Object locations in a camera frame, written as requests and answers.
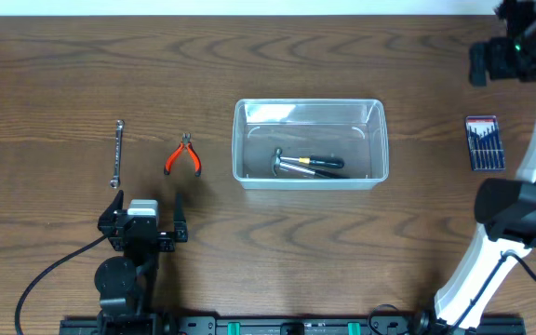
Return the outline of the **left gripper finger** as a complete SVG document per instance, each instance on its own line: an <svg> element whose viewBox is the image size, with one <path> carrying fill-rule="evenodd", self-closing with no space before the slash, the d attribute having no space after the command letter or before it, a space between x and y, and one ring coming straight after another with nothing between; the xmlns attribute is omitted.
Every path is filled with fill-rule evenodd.
<svg viewBox="0 0 536 335"><path fill-rule="evenodd" d="M123 209L123 203L124 191L119 190L109 207L107 207L100 215L100 223L114 223L116 214Z"/></svg>
<svg viewBox="0 0 536 335"><path fill-rule="evenodd" d="M174 224L175 231L187 230L187 222L186 222L184 211L183 211L181 194L176 194L175 196L175 207L173 211L173 224Z"/></svg>

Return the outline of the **precision screwdriver set case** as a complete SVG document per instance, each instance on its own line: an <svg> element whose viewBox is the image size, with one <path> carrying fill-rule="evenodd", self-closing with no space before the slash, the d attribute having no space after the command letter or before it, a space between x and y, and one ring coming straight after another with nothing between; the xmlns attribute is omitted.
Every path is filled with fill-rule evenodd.
<svg viewBox="0 0 536 335"><path fill-rule="evenodd" d="M465 118L467 148L473 171L504 171L505 155L495 115Z"/></svg>

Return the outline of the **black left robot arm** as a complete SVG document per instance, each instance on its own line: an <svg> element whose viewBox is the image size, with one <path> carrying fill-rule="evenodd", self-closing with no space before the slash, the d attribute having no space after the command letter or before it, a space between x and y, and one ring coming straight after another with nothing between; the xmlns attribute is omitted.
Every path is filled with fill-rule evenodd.
<svg viewBox="0 0 536 335"><path fill-rule="evenodd" d="M95 273L100 307L105 316L141 315L150 305L159 255L173 252L188 241L182 198L175 198L173 229L161 231L158 202L134 199L123 208L124 193L118 192L99 217L97 228L119 253L104 261Z"/></svg>

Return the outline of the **claw hammer black handle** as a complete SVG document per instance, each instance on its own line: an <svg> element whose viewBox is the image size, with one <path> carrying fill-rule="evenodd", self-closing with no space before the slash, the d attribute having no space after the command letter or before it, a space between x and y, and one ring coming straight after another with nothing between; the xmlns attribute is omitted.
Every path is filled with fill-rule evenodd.
<svg viewBox="0 0 536 335"><path fill-rule="evenodd" d="M281 156L284 156L282 149L275 148L270 163L271 171L274 176L277 176L279 171L293 171L301 173L304 176L318 179L348 179L348 176L341 174L338 169L284 162L280 159Z"/></svg>

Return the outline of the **yellow black screwdriver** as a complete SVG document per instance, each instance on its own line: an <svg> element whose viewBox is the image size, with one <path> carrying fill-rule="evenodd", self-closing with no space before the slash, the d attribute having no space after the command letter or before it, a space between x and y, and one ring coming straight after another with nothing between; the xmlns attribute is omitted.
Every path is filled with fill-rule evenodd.
<svg viewBox="0 0 536 335"><path fill-rule="evenodd" d="M334 168L341 169L344 167L344 161L337 157L321 157L321 156L307 156L307 157L288 157L281 156L280 159L284 162L299 163L308 166L322 167L322 168Z"/></svg>

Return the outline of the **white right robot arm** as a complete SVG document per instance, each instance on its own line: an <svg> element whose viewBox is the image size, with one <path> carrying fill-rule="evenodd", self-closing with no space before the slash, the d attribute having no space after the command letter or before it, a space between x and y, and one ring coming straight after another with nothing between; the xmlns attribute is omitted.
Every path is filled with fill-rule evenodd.
<svg viewBox="0 0 536 335"><path fill-rule="evenodd" d="M469 82L536 81L536 1L503 1L495 10L504 37L470 47ZM490 178L475 201L476 231L449 282L433 305L417 315L414 334L524 333L519 319L493 321L484 309L516 264L536 248L536 122L529 147L512 180Z"/></svg>

